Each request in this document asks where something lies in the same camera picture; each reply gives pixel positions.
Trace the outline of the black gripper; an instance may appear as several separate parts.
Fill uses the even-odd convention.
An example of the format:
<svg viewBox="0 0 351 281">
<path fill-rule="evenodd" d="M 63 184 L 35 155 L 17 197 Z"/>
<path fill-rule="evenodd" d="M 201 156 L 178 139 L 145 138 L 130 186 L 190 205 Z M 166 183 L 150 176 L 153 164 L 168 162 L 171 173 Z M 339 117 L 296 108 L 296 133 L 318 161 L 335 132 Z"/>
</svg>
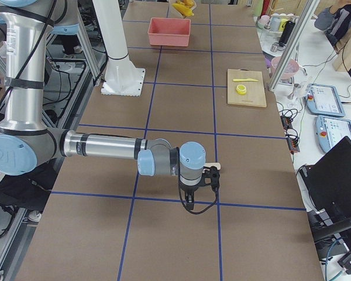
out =
<svg viewBox="0 0 351 281">
<path fill-rule="evenodd" d="M 199 187 L 202 187 L 201 182 L 193 185 L 193 186 L 188 186 L 184 184 L 183 182 L 179 182 L 178 186 L 180 189 L 184 191 L 185 194 L 185 203 L 188 204 L 193 204 L 194 203 L 194 193 L 198 190 Z"/>
</svg>

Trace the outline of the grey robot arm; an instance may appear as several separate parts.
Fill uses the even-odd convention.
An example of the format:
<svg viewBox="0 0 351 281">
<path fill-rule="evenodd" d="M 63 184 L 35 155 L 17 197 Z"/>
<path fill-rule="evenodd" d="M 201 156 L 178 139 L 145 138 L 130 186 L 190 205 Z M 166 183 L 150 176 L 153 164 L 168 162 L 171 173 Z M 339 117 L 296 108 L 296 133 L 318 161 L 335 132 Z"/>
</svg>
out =
<svg viewBox="0 0 351 281">
<path fill-rule="evenodd" d="M 163 139 L 76 133 L 42 122 L 46 37 L 67 29 L 78 32 L 76 1 L 1 1 L 6 23 L 6 105 L 0 121 L 0 172 L 18 176 L 55 157 L 103 156 L 137 161 L 143 176 L 172 175 L 185 208 L 206 185 L 211 172 L 196 142 L 172 148 Z"/>
</svg>

